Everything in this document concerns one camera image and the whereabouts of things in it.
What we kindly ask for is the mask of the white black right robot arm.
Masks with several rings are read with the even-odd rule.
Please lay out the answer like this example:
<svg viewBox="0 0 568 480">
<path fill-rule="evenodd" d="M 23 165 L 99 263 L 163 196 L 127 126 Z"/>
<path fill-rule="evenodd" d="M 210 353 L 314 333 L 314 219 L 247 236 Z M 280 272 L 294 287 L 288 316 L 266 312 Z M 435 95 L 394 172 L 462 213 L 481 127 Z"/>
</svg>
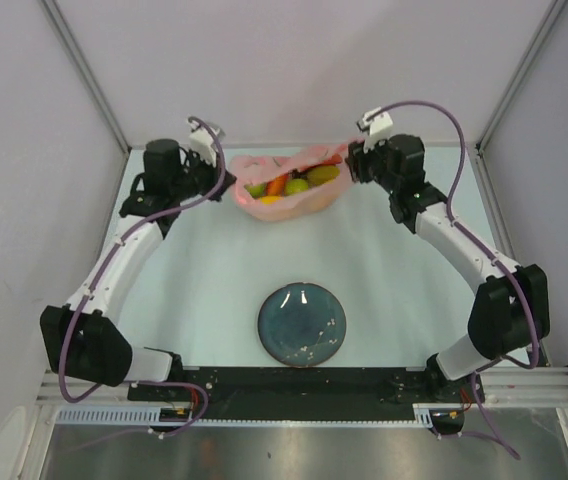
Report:
<svg viewBox="0 0 568 480">
<path fill-rule="evenodd" d="M 538 265 L 522 266 L 490 248 L 456 217 L 448 197 L 427 181 L 424 157 L 419 137 L 400 134 L 371 149 L 351 142 L 346 164 L 354 182 L 374 182 L 387 193 L 395 222 L 435 248 L 475 295 L 466 334 L 426 363 L 427 393 L 448 401 L 461 379 L 514 350 L 530 347 L 527 365 L 537 366 L 551 327 L 548 279 Z"/>
</svg>

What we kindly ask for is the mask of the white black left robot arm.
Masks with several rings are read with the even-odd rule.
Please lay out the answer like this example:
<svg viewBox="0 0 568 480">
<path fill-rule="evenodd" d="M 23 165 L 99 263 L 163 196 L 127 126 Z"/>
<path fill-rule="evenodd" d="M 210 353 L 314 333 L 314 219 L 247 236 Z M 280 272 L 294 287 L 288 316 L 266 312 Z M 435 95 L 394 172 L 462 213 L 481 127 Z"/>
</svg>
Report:
<svg viewBox="0 0 568 480">
<path fill-rule="evenodd" d="M 61 306 L 47 306 L 40 328 L 51 370 L 94 387 L 150 382 L 161 398 L 178 397 L 185 376 L 173 368 L 177 355 L 133 345 L 117 322 L 142 267 L 166 239 L 179 215 L 207 200 L 218 201 L 234 183 L 219 141 L 205 131 L 188 146 L 153 140 L 143 169 L 118 212 L 115 232 L 76 292 Z"/>
</svg>

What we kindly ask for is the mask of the pink plastic bag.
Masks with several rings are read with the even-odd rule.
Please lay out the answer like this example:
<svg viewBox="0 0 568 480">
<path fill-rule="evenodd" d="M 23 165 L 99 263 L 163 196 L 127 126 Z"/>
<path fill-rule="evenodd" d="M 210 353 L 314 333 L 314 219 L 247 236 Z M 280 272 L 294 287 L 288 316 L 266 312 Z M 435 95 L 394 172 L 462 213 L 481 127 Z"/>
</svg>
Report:
<svg viewBox="0 0 568 480">
<path fill-rule="evenodd" d="M 271 222 L 288 220 L 323 210 L 353 184 L 346 165 L 347 153 L 348 145 L 342 143 L 313 145 L 291 155 L 236 155 L 232 158 L 229 167 L 229 172 L 237 177 L 233 187 L 234 201 L 251 216 Z M 340 175 L 323 185 L 313 186 L 308 183 L 307 191 L 293 196 L 283 194 L 280 201 L 271 205 L 261 203 L 259 198 L 252 198 L 245 190 L 246 184 L 268 183 L 283 174 L 287 174 L 289 179 L 303 178 L 306 180 L 306 172 L 309 169 L 316 167 L 318 162 L 333 154 L 340 154 L 343 157 L 343 162 L 337 165 L 340 168 Z"/>
</svg>

